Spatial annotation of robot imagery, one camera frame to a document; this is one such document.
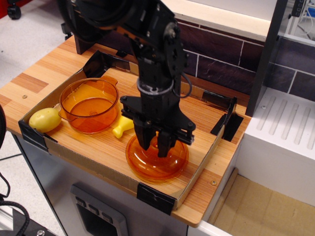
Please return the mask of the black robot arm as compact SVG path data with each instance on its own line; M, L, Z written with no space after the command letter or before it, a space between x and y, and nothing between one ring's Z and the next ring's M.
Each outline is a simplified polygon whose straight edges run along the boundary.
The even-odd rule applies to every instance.
M60 0L58 7L85 42L97 42L112 30L129 39L140 96L120 101L140 146L148 149L157 137L158 156L166 157L177 141L192 144L196 126L179 107L188 55L173 12L159 0Z

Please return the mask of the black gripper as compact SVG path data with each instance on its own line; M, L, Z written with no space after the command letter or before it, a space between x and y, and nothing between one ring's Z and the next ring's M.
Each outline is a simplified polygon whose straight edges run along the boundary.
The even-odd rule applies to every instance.
M140 96L122 96L122 115L134 122L140 146L147 150L157 137L158 157L166 157L177 141L194 142L195 123L180 110L181 82L171 81L164 87L137 81Z

